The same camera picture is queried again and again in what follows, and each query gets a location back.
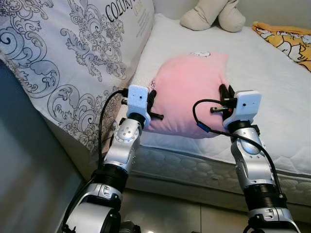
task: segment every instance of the wall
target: wall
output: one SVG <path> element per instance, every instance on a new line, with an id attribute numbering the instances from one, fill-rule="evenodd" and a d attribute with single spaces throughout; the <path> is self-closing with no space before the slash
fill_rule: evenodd
<path id="1" fill-rule="evenodd" d="M 155 11 L 180 19 L 198 0 L 155 0 Z M 272 25 L 311 29 L 311 0 L 240 0 L 238 9 L 246 17 L 246 26 L 254 21 Z"/>
<path id="2" fill-rule="evenodd" d="M 54 233 L 81 182 L 0 61 L 0 233 Z"/>

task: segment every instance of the white bedsheet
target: white bedsheet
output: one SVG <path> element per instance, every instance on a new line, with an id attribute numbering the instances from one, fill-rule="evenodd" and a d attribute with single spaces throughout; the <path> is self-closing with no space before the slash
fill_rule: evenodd
<path id="1" fill-rule="evenodd" d="M 258 124 L 277 169 L 309 177 L 311 74 L 251 28 L 244 27 L 239 33 L 217 27 L 194 32 L 180 26 L 178 20 L 158 14 L 132 84 L 148 86 L 167 59 L 194 51 L 229 55 L 226 75 L 233 88 L 254 89 L 263 95 L 254 123 Z M 195 140 L 144 132 L 141 144 L 234 163 L 230 139 L 224 136 Z"/>

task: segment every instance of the patterned pillow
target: patterned pillow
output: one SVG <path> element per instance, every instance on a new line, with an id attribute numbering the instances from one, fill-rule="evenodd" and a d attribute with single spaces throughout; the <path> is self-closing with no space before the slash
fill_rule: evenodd
<path id="1" fill-rule="evenodd" d="M 34 107 L 95 148 L 107 97 L 127 86 L 153 25 L 152 0 L 0 0 L 0 59 Z M 107 132 L 119 108 L 107 108 Z"/>

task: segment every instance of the bed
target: bed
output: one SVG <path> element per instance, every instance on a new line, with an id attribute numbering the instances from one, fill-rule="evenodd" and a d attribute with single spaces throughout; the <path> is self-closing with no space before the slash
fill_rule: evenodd
<path id="1" fill-rule="evenodd" d="M 226 75 L 234 89 L 262 93 L 255 123 L 294 218 L 310 222 L 310 73 L 249 27 L 240 33 L 218 27 L 193 32 L 157 14 L 131 83 L 148 86 L 167 59 L 196 51 L 227 53 Z M 123 106 L 117 120 L 125 112 Z M 230 145 L 225 136 L 190 139 L 143 132 L 128 187 L 246 211 Z"/>

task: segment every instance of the floor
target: floor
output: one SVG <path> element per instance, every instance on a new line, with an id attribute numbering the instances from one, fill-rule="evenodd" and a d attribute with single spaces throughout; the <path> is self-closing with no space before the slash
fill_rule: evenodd
<path id="1" fill-rule="evenodd" d="M 125 191 L 120 213 L 142 233 L 242 233 L 248 220 L 245 213 L 134 190 Z M 310 225 L 297 224 L 311 233 Z"/>

